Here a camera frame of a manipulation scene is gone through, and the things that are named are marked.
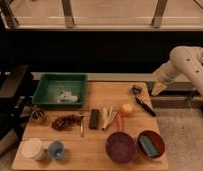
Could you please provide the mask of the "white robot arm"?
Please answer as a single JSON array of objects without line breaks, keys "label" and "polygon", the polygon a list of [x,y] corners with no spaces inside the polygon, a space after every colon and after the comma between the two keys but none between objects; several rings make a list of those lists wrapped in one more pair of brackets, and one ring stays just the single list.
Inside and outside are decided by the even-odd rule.
[{"label": "white robot arm", "polygon": [[203,97],[203,48],[197,46],[177,46],[169,54],[169,60],[155,72],[156,82],[152,95],[157,96],[176,77],[184,74]]}]

